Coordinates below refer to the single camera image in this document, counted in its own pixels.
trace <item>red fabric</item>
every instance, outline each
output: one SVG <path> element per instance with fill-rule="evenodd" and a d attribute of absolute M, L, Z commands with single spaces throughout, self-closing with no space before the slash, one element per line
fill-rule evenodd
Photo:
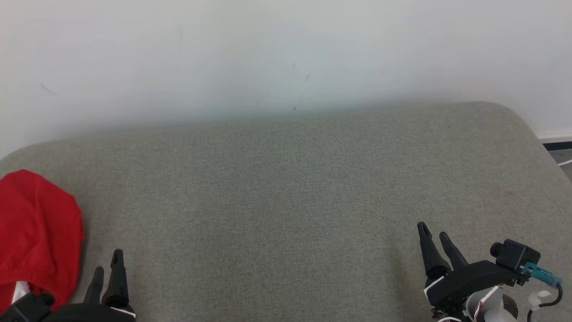
<path fill-rule="evenodd" d="M 0 179 L 0 312 L 12 301 L 16 281 L 67 302 L 76 287 L 81 211 L 73 196 L 28 170 Z"/>

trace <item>white cable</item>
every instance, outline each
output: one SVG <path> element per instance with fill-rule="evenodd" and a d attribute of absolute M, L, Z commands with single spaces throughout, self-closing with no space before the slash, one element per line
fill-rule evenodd
<path fill-rule="evenodd" d="M 562 167 L 562 166 L 564 166 L 564 165 L 566 165 L 566 164 L 568 164 L 568 163 L 572 163 L 572 159 L 570 159 L 570 160 L 568 160 L 568 161 L 564 161 L 564 162 L 562 162 L 562 163 L 558 163 L 558 166 L 559 166 L 559 167 Z"/>
<path fill-rule="evenodd" d="M 448 316 L 448 317 L 444 317 L 444 318 L 440 319 L 440 320 L 439 320 L 439 321 L 437 321 L 437 322 L 445 322 L 445 321 L 447 321 L 447 320 L 448 320 L 448 321 L 457 321 L 457 322 L 463 322 L 463 321 L 461 321 L 461 320 L 457 319 L 456 317 L 451 317 L 451 316 Z"/>

